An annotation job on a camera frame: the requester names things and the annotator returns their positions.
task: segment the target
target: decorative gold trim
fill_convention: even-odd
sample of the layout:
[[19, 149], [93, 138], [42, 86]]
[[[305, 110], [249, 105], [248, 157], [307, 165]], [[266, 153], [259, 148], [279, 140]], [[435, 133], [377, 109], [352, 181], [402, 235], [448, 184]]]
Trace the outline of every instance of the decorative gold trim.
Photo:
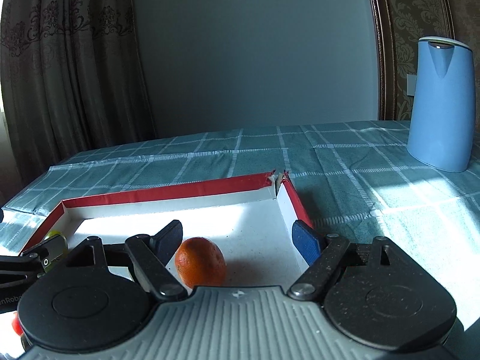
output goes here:
[[443, 19], [445, 21], [446, 37], [455, 39], [455, 31], [453, 28], [452, 10], [450, 9], [450, 3], [448, 0], [440, 0], [443, 10]]
[[373, 21], [377, 32], [377, 55], [379, 69], [378, 119], [395, 120], [397, 89], [395, 84], [396, 58], [392, 20], [388, 0], [370, 0]]

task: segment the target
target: orange fruit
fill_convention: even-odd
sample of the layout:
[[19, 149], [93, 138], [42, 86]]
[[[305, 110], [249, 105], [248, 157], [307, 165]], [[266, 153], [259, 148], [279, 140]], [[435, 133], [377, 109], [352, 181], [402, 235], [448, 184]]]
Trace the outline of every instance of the orange fruit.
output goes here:
[[186, 239], [175, 255], [180, 279], [190, 288], [221, 286], [227, 275], [223, 254], [212, 241], [203, 237]]

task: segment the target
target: kettle lid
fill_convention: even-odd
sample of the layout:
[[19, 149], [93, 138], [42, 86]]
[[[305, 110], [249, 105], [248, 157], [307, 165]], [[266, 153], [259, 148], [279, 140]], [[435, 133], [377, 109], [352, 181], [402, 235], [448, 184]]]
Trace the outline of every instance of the kettle lid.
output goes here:
[[441, 36], [424, 36], [418, 40], [419, 42], [422, 41], [433, 41], [436, 43], [444, 43], [444, 44], [453, 44], [454, 46], [461, 46], [465, 47], [466, 49], [471, 50], [469, 46], [467, 46], [465, 43], [459, 42], [458, 40], [455, 39], [450, 39], [450, 38], [442, 38]]

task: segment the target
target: wall outlet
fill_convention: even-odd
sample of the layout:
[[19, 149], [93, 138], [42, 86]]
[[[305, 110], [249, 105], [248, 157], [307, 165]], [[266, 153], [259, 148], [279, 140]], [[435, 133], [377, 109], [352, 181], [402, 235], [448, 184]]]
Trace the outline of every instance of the wall outlet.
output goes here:
[[417, 75], [416, 74], [407, 74], [406, 75], [406, 95], [415, 96], [415, 87], [417, 86]]

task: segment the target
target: blue kettle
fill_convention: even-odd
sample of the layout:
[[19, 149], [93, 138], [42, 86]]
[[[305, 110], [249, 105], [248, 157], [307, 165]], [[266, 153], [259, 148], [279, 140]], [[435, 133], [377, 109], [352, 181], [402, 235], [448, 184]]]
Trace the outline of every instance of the blue kettle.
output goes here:
[[462, 172], [469, 164], [474, 131], [472, 50], [453, 39], [420, 38], [408, 152], [437, 169]]

